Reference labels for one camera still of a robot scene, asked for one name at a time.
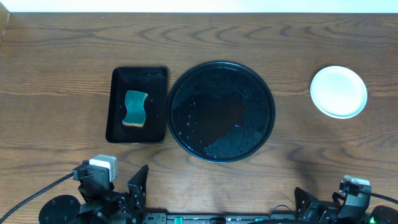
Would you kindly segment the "green orange sponge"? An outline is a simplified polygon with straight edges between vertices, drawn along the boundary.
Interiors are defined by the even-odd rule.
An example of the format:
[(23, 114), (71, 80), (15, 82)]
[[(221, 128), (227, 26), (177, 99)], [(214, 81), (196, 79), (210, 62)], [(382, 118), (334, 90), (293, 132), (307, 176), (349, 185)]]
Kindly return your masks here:
[(147, 96), (147, 93), (141, 91), (128, 90), (126, 92), (124, 100), (126, 115), (122, 120), (123, 125), (138, 128), (142, 128), (144, 126), (146, 121), (144, 103)]

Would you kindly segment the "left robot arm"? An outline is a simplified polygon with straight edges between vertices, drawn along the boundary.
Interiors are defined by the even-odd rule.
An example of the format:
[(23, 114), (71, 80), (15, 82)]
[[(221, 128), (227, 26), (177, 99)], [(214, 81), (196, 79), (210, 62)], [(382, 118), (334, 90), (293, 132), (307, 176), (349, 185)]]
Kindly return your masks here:
[(127, 183), (128, 191), (114, 191), (109, 169), (84, 161), (72, 170), (80, 182), (78, 191), (85, 203), (72, 195), (49, 200), (39, 213), (43, 224), (63, 223), (142, 223), (146, 205), (146, 182), (149, 167), (144, 165)]

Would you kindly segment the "light blue plate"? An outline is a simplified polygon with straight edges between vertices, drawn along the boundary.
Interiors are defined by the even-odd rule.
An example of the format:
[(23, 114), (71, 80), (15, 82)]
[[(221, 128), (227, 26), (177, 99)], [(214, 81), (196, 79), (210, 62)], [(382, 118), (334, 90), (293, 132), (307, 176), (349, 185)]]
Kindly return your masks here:
[(314, 105), (325, 115), (349, 119), (365, 108), (368, 91), (356, 72), (335, 65), (316, 73), (310, 84), (310, 96)]

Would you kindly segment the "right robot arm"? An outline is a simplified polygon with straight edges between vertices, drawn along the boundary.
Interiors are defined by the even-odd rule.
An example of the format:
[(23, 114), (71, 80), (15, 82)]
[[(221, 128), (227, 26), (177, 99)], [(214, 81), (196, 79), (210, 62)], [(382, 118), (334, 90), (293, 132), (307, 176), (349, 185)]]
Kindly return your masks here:
[(332, 195), (332, 201), (322, 201), (297, 187), (294, 191), (295, 219), (307, 223), (397, 223), (397, 210), (379, 205), (370, 214), (366, 213), (371, 197), (392, 203), (397, 200), (371, 192), (368, 185), (340, 182), (339, 192)]

